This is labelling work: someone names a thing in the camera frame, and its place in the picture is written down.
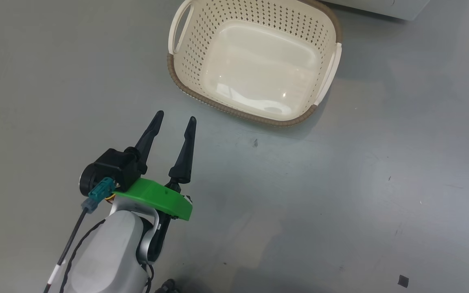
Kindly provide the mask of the white washing machine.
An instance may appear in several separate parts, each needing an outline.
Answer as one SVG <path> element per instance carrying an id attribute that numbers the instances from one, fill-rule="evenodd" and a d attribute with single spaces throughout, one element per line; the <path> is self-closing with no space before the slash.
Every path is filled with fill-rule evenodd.
<path id="1" fill-rule="evenodd" d="M 430 0 L 321 0 L 397 19 L 414 20 Z"/>

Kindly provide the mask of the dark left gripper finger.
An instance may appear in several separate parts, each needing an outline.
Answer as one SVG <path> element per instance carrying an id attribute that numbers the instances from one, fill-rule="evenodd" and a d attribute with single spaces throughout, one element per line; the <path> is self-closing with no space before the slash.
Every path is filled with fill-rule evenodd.
<path id="1" fill-rule="evenodd" d="M 196 129 L 197 119 L 192 116 L 184 132 L 184 144 L 177 161 L 168 173 L 171 178 L 168 184 L 171 186 L 188 184 L 191 181 Z"/>
<path id="2" fill-rule="evenodd" d="M 160 131 L 163 118 L 164 112 L 157 111 L 154 118 L 151 120 L 148 127 L 143 132 L 140 139 L 135 145 L 135 149 L 138 151 L 138 160 L 136 165 L 138 168 L 138 172 L 141 175 L 144 175 L 147 172 L 147 159 L 149 157 L 154 138 L 158 135 Z"/>

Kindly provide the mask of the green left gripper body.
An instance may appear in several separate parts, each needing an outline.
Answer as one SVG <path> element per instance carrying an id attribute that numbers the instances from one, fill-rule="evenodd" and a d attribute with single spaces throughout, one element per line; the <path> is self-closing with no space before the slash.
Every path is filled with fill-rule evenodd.
<path id="1" fill-rule="evenodd" d="M 140 178 L 127 191 L 115 192 L 115 211 L 119 204 L 130 204 L 130 211 L 144 213 L 147 208 L 154 208 L 167 215 L 189 221 L 193 204 L 180 193 L 155 181 Z"/>

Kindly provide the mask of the cream perforated laundry basket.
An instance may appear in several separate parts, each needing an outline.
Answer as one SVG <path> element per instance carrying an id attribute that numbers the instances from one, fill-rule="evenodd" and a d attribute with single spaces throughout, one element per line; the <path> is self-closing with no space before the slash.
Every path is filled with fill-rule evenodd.
<path id="1" fill-rule="evenodd" d="M 167 66 L 181 91 L 210 107 L 290 127 L 324 100 L 341 53 L 340 22 L 318 0 L 184 0 Z"/>

